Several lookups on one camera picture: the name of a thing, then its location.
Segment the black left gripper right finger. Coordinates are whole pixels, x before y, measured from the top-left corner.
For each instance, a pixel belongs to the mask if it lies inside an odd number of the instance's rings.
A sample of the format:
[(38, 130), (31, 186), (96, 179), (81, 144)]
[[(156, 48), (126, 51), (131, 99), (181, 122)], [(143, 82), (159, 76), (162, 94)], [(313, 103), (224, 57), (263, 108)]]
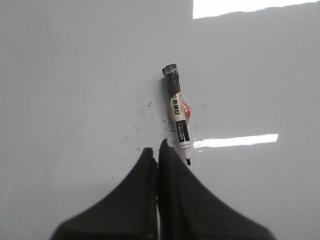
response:
[(159, 149), (162, 240), (273, 240), (271, 231), (212, 194), (164, 139)]

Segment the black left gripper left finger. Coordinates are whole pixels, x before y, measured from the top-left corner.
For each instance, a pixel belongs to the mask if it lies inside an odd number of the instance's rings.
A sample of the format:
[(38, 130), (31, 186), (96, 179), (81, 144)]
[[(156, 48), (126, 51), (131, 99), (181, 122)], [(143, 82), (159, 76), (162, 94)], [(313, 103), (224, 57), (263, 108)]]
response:
[(86, 211), (61, 223), (52, 240), (156, 240), (157, 162), (144, 148), (123, 181)]

